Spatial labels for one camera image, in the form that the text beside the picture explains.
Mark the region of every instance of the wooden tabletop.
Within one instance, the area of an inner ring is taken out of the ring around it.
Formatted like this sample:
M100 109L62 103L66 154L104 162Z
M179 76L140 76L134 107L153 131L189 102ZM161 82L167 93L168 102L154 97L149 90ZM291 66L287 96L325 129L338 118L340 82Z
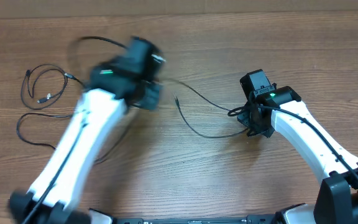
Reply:
M262 68L271 82L291 86L326 130L358 156L358 11L0 20L0 223L11 222L6 209L11 192L27 190L53 153L16 136L17 120L30 111L19 95L25 71L47 62L68 70L67 45L83 35L123 43L138 35L152 41L167 59L160 77L181 80L228 108L246 101L239 79ZM88 41L79 51L81 69L120 52ZM59 74L44 75L35 99L62 85ZM80 91L69 80L61 99L44 113L70 113ZM118 217L242 217L315 203L314 175L280 134L201 138L180 118L172 94L203 134L243 128L190 90L166 82L157 111L134 110L114 130L103 150L139 113L111 158L91 171L81 209ZM27 118L22 133L56 145L68 122Z

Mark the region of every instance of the green led indicator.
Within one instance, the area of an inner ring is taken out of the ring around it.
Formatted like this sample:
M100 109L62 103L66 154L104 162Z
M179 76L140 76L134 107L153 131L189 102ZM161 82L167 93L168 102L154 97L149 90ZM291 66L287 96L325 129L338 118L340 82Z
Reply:
M100 74L112 74L113 72L112 72L112 70L102 70L102 71L100 71Z

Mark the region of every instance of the wooden table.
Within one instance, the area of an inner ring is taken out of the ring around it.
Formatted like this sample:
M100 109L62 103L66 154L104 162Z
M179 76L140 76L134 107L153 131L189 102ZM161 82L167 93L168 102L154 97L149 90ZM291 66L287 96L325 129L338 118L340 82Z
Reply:
M315 118L358 156L358 11L0 20L0 223L11 222L10 193L27 190L52 154L16 136L18 118L29 111L19 97L25 71L45 62L68 69L67 45L83 35L149 39L167 59L161 77L184 81L228 108L246 101L239 79L263 68L271 82L302 96ZM80 49L82 69L119 52L89 41ZM60 75L45 75L35 98L61 86ZM229 134L243 127L182 86L167 83L165 90L159 109L140 111L110 160L91 171L81 209L118 217L241 217L315 202L314 175L281 135L201 138L180 118L171 93L201 133ZM70 80L61 100L44 113L71 112L79 95L80 87ZM67 119L28 118L22 132L56 144L67 124Z

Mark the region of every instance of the wall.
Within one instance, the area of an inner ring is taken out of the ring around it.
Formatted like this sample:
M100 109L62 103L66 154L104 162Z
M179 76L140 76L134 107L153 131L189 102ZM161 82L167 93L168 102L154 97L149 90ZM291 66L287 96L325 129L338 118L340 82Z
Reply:
M358 10L358 0L0 0L0 18Z

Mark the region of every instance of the green light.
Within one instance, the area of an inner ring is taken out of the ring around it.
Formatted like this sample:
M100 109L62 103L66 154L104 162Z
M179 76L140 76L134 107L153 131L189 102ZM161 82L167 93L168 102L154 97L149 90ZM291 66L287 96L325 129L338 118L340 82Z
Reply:
M102 70L100 74L113 74L112 70Z

